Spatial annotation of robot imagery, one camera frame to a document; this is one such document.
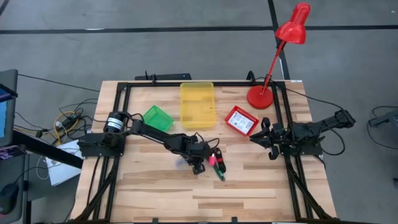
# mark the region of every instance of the lamp shade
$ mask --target lamp shade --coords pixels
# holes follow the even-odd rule
[[[290,20],[276,30],[275,36],[292,44],[304,44],[304,23],[310,10],[311,7],[308,3],[302,2],[296,5]]]

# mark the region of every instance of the lamp base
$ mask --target lamp base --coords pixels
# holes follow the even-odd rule
[[[272,92],[266,88],[264,94],[261,94],[262,86],[254,86],[248,91],[248,102],[255,109],[266,109],[272,104],[274,95]]]

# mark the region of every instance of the black line on floor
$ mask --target black line on floor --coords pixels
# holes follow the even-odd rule
[[[306,30],[386,30],[398,29],[398,25],[362,25],[362,26],[305,26]]]
[[[272,26],[0,30],[0,34],[109,34],[109,33],[146,33],[146,32],[199,32],[199,31],[206,32],[206,31],[263,31],[263,30],[272,30]]]
[[[2,15],[2,13],[4,12],[4,10],[6,9],[8,2],[10,0],[4,0],[4,2],[2,2],[1,6],[0,6],[0,16]]]
[[[278,20],[277,20],[277,16],[276,16],[276,11],[275,11],[275,6],[274,6],[274,2],[273,0],[268,0],[268,6],[269,6],[269,12],[271,15],[271,19],[272,19],[272,28],[274,33],[276,32],[276,30],[278,29],[279,25],[278,25]],[[276,40],[276,45],[279,45],[279,39],[277,37],[275,37]],[[282,50],[280,52],[279,55],[280,58],[280,62],[282,63],[282,74],[283,74],[283,78],[285,80],[290,80],[290,74],[289,74],[289,69],[287,68],[287,61],[286,61],[286,56],[285,56],[285,51]]]

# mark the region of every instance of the red desk lamp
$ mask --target red desk lamp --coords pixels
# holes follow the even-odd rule
[[[304,44],[305,42],[305,28],[304,23],[310,13],[310,5],[308,3],[300,3],[296,5],[293,10],[292,17],[288,22],[276,30],[275,36],[281,40],[271,68],[264,78],[264,86],[254,86],[248,91],[248,102],[256,109],[265,109],[272,104],[273,95],[268,89],[268,83],[271,79],[271,73],[274,69],[276,59],[280,51],[285,47],[286,42],[292,44]]]

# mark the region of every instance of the red and white box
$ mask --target red and white box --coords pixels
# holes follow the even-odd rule
[[[244,136],[249,136],[254,128],[256,128],[259,120],[242,108],[235,106],[225,118],[225,122],[229,127],[235,129],[235,131]]]

